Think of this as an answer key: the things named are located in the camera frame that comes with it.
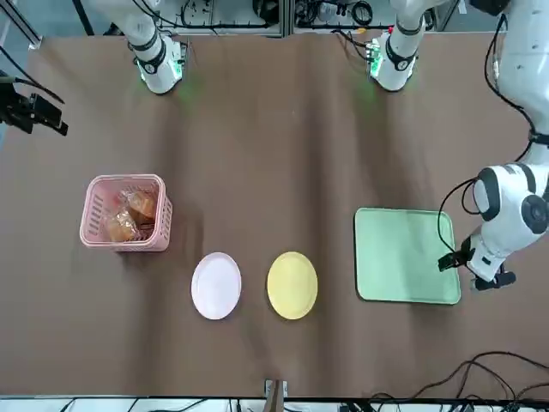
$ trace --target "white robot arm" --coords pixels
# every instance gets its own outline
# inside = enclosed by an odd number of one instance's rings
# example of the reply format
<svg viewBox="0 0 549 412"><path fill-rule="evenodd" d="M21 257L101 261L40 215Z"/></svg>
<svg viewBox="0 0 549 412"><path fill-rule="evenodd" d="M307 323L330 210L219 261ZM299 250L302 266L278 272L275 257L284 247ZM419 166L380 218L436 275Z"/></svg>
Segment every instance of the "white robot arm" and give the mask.
<svg viewBox="0 0 549 412"><path fill-rule="evenodd" d="M496 9L501 1L476 0ZM541 238L549 225L549 2L513 0L498 62L497 91L530 123L530 145L520 163L483 169L474 201L483 223L439 269L461 265L474 273L474 288L511 284L505 259Z"/></svg>
<svg viewBox="0 0 549 412"><path fill-rule="evenodd" d="M128 39L148 88L153 93L164 94L183 77L186 46L161 35L154 25L148 14L159 2L136 0L136 4L133 0L92 0L94 7L115 23Z"/></svg>
<svg viewBox="0 0 549 412"><path fill-rule="evenodd" d="M392 33L383 33L377 40L381 57L371 70L371 77L390 92L400 90L412 75L419 43L425 34L423 14L431 7L448 0L391 0L396 11Z"/></svg>

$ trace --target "table surface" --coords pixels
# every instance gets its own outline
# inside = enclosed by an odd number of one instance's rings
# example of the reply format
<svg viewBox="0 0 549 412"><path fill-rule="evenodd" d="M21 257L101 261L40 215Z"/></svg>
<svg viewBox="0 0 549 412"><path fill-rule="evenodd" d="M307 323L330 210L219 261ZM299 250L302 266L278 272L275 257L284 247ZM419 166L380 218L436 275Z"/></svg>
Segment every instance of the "table surface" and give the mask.
<svg viewBox="0 0 549 412"><path fill-rule="evenodd" d="M284 379L293 397L409 397L481 351L549 362L545 239L509 259L511 288L471 294L462 272L456 306L367 302L355 288L357 208L437 209L454 185L525 146L521 116L484 84L489 41L426 36L413 79L387 94L335 36L210 36L192 40L187 80L159 97L124 39L46 39L30 72L65 99L69 134L11 128L0 153L0 391L260 397L264 379ZM87 184L108 173L165 180L166 252L81 245ZM448 211L458 241L479 223L459 197ZM243 277L220 322L190 298L193 269L212 251L233 256ZM281 319L265 291L284 251L318 273L317 302L299 321ZM517 390L547 380L518 360L486 364ZM469 392L504 397L480 369Z"/></svg>

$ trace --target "yellow plate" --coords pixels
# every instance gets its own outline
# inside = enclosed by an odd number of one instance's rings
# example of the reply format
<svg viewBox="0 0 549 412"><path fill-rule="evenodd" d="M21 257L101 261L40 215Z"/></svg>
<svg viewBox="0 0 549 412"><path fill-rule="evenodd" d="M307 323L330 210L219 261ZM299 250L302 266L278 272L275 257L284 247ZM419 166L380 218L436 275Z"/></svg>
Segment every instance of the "yellow plate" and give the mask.
<svg viewBox="0 0 549 412"><path fill-rule="evenodd" d="M267 276L271 305L286 319L299 319L312 309L318 294L318 279L309 259L296 251L281 254Z"/></svg>

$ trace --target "pink basket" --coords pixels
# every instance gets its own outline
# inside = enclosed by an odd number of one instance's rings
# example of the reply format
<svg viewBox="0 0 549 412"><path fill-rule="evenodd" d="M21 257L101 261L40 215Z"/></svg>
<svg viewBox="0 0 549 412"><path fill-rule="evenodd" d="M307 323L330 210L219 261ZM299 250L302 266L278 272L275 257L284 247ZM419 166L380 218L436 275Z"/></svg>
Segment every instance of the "pink basket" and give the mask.
<svg viewBox="0 0 549 412"><path fill-rule="evenodd" d="M146 240L111 242L102 218L116 206L120 191L145 191L157 197L153 234ZM172 203L166 185L155 174L119 174L98 176L87 187L86 202L80 224L80 239L91 248L112 251L164 251L170 243Z"/></svg>

